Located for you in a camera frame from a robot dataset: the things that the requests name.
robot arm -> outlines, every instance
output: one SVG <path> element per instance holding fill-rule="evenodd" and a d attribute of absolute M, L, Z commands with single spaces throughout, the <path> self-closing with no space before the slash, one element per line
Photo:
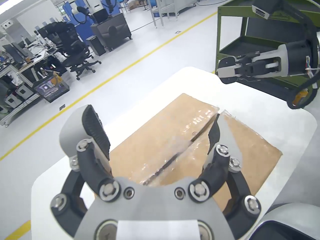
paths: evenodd
<path fill-rule="evenodd" d="M 218 64 L 217 75 L 225 84 L 233 83 L 238 79 L 254 81 L 260 78 L 308 75 L 310 79 L 293 91 L 287 100 L 291 109 L 308 105 L 317 94 L 316 82 L 320 79 L 318 72 L 320 67 L 318 48 L 320 49 L 320 46 L 317 29 L 312 20 L 286 0 L 253 0 L 252 10 L 265 19 L 269 19 L 275 11 L 283 11 L 302 24 L 305 40 L 282 44 L 277 50 L 264 53 L 253 52 L 239 57 L 225 57 Z M 295 96 L 311 85 L 312 94 L 303 103 L 303 106 L 293 105 Z"/>
<path fill-rule="evenodd" d="M 208 157 L 197 179 L 185 177 L 160 187 L 136 184 L 112 176 L 108 137 L 93 107 L 81 107 L 60 134 L 72 170 L 61 193 L 53 198 L 51 211 L 76 240 L 116 240 L 117 233 L 137 223 L 157 222 L 159 226 L 183 220 L 197 221 L 199 239 L 239 239 L 257 220 L 261 205 L 241 173 L 241 152 L 223 116 L 217 116 L 209 140 Z M 80 198 L 84 182 L 97 195 L 89 209 Z M 212 196 L 225 182 L 232 199 L 222 213 Z M 128 228 L 120 226 L 122 221 L 128 222 Z"/>
<path fill-rule="evenodd" d="M 77 6 L 75 3 L 76 0 L 67 0 L 67 1 L 71 5 L 73 16 L 76 15 L 77 13 L 83 13 L 85 16 L 89 16 L 93 20 L 96 20 L 97 17 L 100 19 L 101 16 L 107 19 L 109 16 L 100 0 L 83 0 L 87 6 L 87 9 L 81 6 Z M 113 6 L 111 4 L 111 0 L 105 0 L 105 1 L 107 3 L 109 12 L 112 13 L 115 5 Z M 84 24 L 84 22 L 81 23 L 76 18 L 75 20 L 80 24 Z"/>

desk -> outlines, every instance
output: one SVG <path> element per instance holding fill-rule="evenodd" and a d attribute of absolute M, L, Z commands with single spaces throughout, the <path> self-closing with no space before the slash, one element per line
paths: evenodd
<path fill-rule="evenodd" d="M 13 66 L 9 65 L 3 69 L 0 69 L 0 78 L 4 75 L 6 75 L 9 72 L 13 72 L 18 74 L 18 70 Z M 32 87 L 33 83 L 29 81 L 25 76 L 22 74 L 18 75 L 22 81 L 24 81 L 26 84 L 28 84 L 30 87 Z M 7 116 L 3 117 L 0 120 L 0 126 L 8 126 L 8 120 L 11 119 L 15 114 L 17 114 L 19 111 L 21 111 L 23 108 L 25 108 L 28 104 L 32 103 L 35 99 L 40 97 L 37 93 L 30 96 L 27 100 L 25 100 L 23 103 L 21 103 L 19 106 L 15 107 Z"/>
<path fill-rule="evenodd" d="M 41 52 L 38 53 L 40 57 L 34 58 L 31 63 L 25 64 L 20 68 L 17 72 L 17 75 L 21 74 L 23 71 L 26 71 L 27 69 L 31 68 L 32 74 L 35 78 L 36 81 L 39 80 L 36 71 L 34 69 L 34 65 L 39 63 L 40 61 L 43 61 L 44 59 L 47 59 L 48 57 L 52 56 L 55 52 L 53 53 L 48 53 L 47 50 L 42 50 Z"/>
<path fill-rule="evenodd" d="M 104 127 L 111 151 L 182 93 L 217 106 L 220 111 L 226 109 L 282 151 L 283 156 L 256 194 L 262 205 L 261 219 L 288 181 L 315 132 L 317 123 L 313 115 L 303 109 L 291 110 L 284 101 L 264 92 L 240 83 L 225 85 L 214 74 L 187 67 L 162 83 L 131 111 Z M 34 182 L 31 191 L 33 240 L 71 239 L 49 208 L 69 172 L 69 159 L 64 157 Z M 93 193 L 87 185 L 81 197 L 87 207 L 93 202 Z"/>

black cable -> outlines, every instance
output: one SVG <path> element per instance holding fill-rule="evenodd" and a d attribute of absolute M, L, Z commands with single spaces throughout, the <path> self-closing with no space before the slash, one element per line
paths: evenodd
<path fill-rule="evenodd" d="M 84 25 L 85 23 L 87 23 L 87 16 L 86 16 L 86 15 L 85 15 L 85 21 L 84 21 L 84 22 L 79 22 L 79 21 L 77 20 L 77 18 L 75 17 L 75 15 L 73 14 L 73 12 L 71 12 L 71 13 L 72 13 L 73 18 L 74 18 L 79 24 Z"/>
<path fill-rule="evenodd" d="M 147 25 L 150 25 L 150 24 L 152 24 L 153 23 L 153 21 L 152 22 L 150 22 L 150 23 L 147 23 L 147 24 L 145 24 L 145 25 L 143 25 L 143 26 L 141 26 L 141 27 L 139 27 L 139 28 L 137 28 L 137 29 L 134 29 L 133 31 L 136 31 L 136 30 L 138 30 L 138 29 L 140 29 L 140 28 L 143 28 L 143 27 L 145 27 L 145 26 L 147 26 Z"/>
<path fill-rule="evenodd" d="M 220 4 L 220 3 L 226 2 L 226 1 L 228 1 L 228 0 L 223 0 L 223 1 L 221 1 L 221 2 L 216 2 L 216 3 L 211 3 L 211 4 L 198 4 L 198 2 L 197 2 L 197 5 L 198 5 L 198 6 L 201 6 L 201 7 L 205 7 L 205 6 L 213 6 L 213 5 L 217 5 L 217 4 Z"/>

workbench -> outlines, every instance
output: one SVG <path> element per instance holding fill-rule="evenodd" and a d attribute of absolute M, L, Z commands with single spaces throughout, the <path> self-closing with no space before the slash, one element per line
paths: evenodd
<path fill-rule="evenodd" d="M 247 53 L 259 51 L 260 53 L 275 50 L 279 45 L 283 44 L 283 42 L 273 41 L 268 39 L 262 39 L 259 37 L 247 36 L 247 22 L 248 18 L 262 18 L 255 14 L 252 11 L 252 1 L 253 0 L 232 0 L 218 7 L 217 14 L 217 49 L 216 49 L 216 70 L 218 68 L 219 60 L 228 56 L 241 56 Z M 314 23 L 316 27 L 320 27 L 320 9 L 313 5 L 312 3 L 306 0 L 286 0 L 291 5 L 299 9 L 302 13 L 307 15 Z M 241 31 L 240 36 L 235 40 L 228 44 L 226 47 L 220 49 L 220 36 L 221 36 L 221 20 L 222 16 L 237 16 L 242 17 Z M 289 15 L 286 15 L 283 12 L 274 12 L 270 17 L 272 20 L 280 20 L 298 23 L 297 20 L 293 19 Z M 276 78 L 265 78 L 261 81 L 265 83 L 265 85 L 271 85 L 272 87 L 277 87 L 276 90 L 273 90 L 273 93 L 283 92 L 283 94 L 278 96 L 279 98 L 284 98 L 282 96 L 288 96 L 289 91 L 295 89 L 305 81 L 307 81 L 309 77 L 307 75 L 300 76 L 292 76 L 292 77 L 276 77 Z M 249 85 L 251 87 L 255 87 L 255 83 L 250 83 L 245 80 L 240 81 L 243 84 Z M 263 84 L 260 87 L 256 87 L 257 89 L 264 91 Z M 310 95 L 312 92 L 312 87 L 309 87 L 308 94 Z"/>
<path fill-rule="evenodd" d="M 104 126 L 111 143 L 111 153 L 182 93 L 219 107 L 220 111 L 226 109 L 282 151 L 283 155 L 276 167 L 256 194 L 262 205 L 260 220 L 285 186 L 309 145 L 317 128 L 315 118 L 303 109 L 291 110 L 286 102 L 259 90 L 237 82 L 226 85 L 212 73 L 187 67 L 163 82 L 131 111 Z M 33 240 L 71 239 L 56 222 L 49 208 L 53 197 L 60 193 L 70 170 L 69 158 L 65 156 L 34 182 L 31 191 Z M 94 194 L 86 184 L 81 197 L 87 208 L 94 200 Z"/>
<path fill-rule="evenodd" d="M 13 65 L 9 65 L 7 67 L 5 67 L 4 69 L 0 70 L 0 78 L 10 72 L 13 72 L 15 74 L 18 75 L 18 77 L 24 81 L 27 85 L 29 85 L 30 87 L 32 87 L 33 83 L 31 81 L 29 81 L 24 75 L 22 74 L 18 74 L 18 70 L 13 66 Z M 23 108 L 25 108 L 27 105 L 29 105 L 30 103 L 32 103 L 35 99 L 37 99 L 38 97 L 40 97 L 39 94 L 35 93 L 34 95 L 30 96 L 27 100 L 25 100 L 23 103 L 21 103 L 19 106 L 15 107 L 7 116 L 3 117 L 0 120 L 0 126 L 8 126 L 9 125 L 9 120 L 15 115 L 17 114 L 19 111 L 21 111 Z"/>
<path fill-rule="evenodd" d="M 47 59 L 48 57 L 52 56 L 54 53 L 56 53 L 55 51 L 52 53 L 48 53 L 46 49 L 42 50 L 41 52 L 38 53 L 37 58 L 34 58 L 33 61 L 31 63 L 26 63 L 24 64 L 18 71 L 17 71 L 17 75 L 23 73 L 24 71 L 26 71 L 27 69 L 31 69 L 32 75 L 34 76 L 34 79 L 36 81 L 39 81 L 38 75 L 34 69 L 34 66 L 36 64 L 38 64 L 39 62 Z"/>

green metal cart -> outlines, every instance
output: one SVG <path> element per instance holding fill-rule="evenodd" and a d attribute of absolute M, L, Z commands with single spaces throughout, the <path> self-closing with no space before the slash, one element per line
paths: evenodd
<path fill-rule="evenodd" d="M 259 37 L 252 37 L 246 35 L 248 17 L 262 18 L 256 15 L 252 11 L 252 1 L 253 0 L 232 0 L 224 5 L 218 7 L 217 15 L 217 52 L 216 52 L 216 67 L 218 68 L 219 60 L 228 56 L 240 56 L 250 52 L 260 51 L 266 52 L 270 50 L 277 49 L 283 42 L 273 41 L 269 39 L 262 39 Z M 299 9 L 301 12 L 306 14 L 314 23 L 316 27 L 320 27 L 320 9 L 306 0 L 286 0 L 291 5 Z M 242 17 L 242 25 L 240 37 L 235 41 L 231 42 L 229 45 L 220 50 L 220 33 L 221 33 L 221 17 L 222 16 L 237 16 Z M 286 15 L 283 12 L 275 12 L 270 19 L 281 20 L 287 22 L 298 23 L 292 17 Z M 264 82 L 269 84 L 277 85 L 281 88 L 288 90 L 293 90 L 302 83 L 304 83 L 308 76 L 293 76 L 293 77 L 276 77 L 276 78 L 266 78 Z M 312 91 L 312 87 L 308 89 L 308 94 Z"/>

